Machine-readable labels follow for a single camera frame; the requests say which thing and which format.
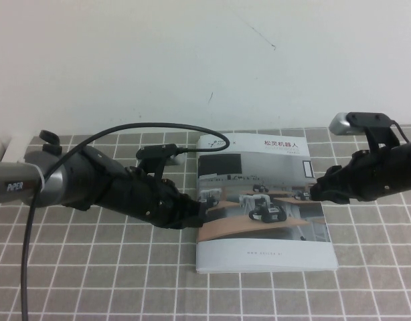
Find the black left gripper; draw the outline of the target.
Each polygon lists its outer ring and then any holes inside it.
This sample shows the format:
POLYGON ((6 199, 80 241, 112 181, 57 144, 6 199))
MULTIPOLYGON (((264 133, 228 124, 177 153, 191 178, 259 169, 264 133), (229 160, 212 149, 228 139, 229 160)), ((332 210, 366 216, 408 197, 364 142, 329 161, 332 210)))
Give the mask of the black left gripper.
POLYGON ((98 205, 164 229, 200 228, 208 198, 193 200, 169 179, 157 180, 131 167, 114 178, 98 197, 98 205))

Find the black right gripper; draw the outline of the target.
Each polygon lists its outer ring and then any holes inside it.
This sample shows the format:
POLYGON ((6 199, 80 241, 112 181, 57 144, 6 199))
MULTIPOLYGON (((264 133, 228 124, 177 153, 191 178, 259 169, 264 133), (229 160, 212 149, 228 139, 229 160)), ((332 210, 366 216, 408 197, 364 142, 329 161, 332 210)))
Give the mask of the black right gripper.
POLYGON ((382 148, 378 152, 360 150, 353 154, 347 165, 333 165, 317 179, 318 185, 310 188, 311 200, 349 203, 356 199, 366 202, 401 193, 404 190, 400 181, 403 168, 401 146, 382 148))

